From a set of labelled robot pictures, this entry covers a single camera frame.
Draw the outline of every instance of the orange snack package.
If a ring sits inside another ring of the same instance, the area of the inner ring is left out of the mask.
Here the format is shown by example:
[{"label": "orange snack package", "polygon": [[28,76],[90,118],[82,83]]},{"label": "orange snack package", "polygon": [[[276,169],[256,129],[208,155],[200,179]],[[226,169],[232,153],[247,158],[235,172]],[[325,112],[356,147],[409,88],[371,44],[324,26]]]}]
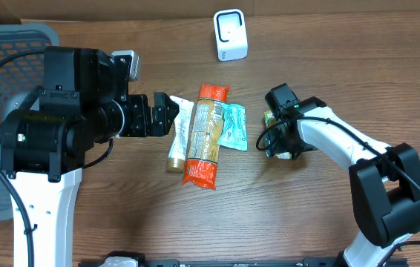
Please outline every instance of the orange snack package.
[{"label": "orange snack package", "polygon": [[217,144],[223,130],[223,108],[230,86],[202,84],[194,115],[186,172],[182,184],[190,181],[201,188],[217,189]]}]

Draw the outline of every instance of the blue packet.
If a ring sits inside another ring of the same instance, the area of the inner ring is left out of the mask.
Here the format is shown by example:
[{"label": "blue packet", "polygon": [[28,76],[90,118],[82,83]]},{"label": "blue packet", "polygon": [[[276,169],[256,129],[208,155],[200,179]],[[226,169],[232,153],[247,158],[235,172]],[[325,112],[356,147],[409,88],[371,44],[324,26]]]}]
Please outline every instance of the blue packet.
[{"label": "blue packet", "polygon": [[222,103],[223,132],[217,144],[241,151],[248,150],[245,107]]}]

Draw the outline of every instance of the white tube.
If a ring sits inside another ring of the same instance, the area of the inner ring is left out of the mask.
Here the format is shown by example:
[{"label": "white tube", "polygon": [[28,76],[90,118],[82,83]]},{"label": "white tube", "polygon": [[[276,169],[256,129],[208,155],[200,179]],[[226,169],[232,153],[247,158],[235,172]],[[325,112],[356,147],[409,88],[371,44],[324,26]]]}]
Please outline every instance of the white tube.
[{"label": "white tube", "polygon": [[171,96],[179,105],[179,114],[174,119],[175,136],[167,158],[167,170],[183,172],[186,165],[188,131],[194,103],[180,97]]}]

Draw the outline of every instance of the teal packet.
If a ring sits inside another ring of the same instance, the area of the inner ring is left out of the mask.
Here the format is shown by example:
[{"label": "teal packet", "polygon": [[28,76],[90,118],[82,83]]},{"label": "teal packet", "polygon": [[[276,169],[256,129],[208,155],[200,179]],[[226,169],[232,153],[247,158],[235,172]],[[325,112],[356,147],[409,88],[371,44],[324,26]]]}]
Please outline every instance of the teal packet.
[{"label": "teal packet", "polygon": [[222,103],[223,132],[217,144],[241,151],[248,150],[245,107]]}]

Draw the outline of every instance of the wooden surface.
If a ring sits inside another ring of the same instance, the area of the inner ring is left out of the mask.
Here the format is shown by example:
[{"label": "wooden surface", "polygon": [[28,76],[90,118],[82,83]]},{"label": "wooden surface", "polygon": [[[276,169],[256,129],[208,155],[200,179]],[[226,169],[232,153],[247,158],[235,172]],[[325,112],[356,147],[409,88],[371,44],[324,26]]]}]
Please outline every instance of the wooden surface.
[{"label": "wooden surface", "polygon": [[[167,174],[173,134],[117,139],[84,172],[73,259],[113,250],[179,260],[284,260],[336,256],[358,231],[347,174],[320,151],[298,161],[254,148],[264,95],[286,82],[317,96],[367,135],[420,155],[420,12],[248,18],[249,55],[218,62],[211,19],[55,24],[64,46],[134,49],[141,79],[130,93],[164,91],[197,101],[201,82],[230,84],[246,107],[249,150],[220,148],[217,190]],[[97,145],[88,161],[106,149]],[[12,263],[12,222],[0,222],[0,266]],[[420,266],[420,247],[396,252]]]},{"label": "wooden surface", "polygon": [[245,16],[407,11],[420,10],[420,0],[0,0],[0,22],[198,19],[229,8]]}]

